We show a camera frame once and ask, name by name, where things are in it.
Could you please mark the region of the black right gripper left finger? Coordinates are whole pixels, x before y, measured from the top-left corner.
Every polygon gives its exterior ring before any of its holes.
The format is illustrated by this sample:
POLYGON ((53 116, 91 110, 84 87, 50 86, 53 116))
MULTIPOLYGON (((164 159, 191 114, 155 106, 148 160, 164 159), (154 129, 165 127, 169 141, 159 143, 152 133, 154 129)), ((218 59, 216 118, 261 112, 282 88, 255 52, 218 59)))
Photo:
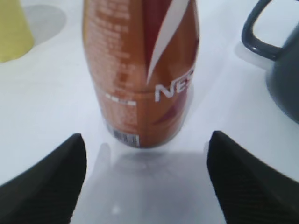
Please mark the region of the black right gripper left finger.
POLYGON ((2 224, 68 224, 85 180, 82 135, 73 134, 37 164, 0 187, 2 224))

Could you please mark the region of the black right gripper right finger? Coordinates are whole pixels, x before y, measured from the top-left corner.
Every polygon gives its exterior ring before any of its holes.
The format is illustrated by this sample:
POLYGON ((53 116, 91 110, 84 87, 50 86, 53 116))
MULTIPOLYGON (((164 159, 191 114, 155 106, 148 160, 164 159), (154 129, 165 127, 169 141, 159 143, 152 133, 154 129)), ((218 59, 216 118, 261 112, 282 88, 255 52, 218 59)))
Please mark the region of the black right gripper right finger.
POLYGON ((207 169, 228 224, 297 224, 299 184, 268 166, 224 132, 214 131, 207 169))

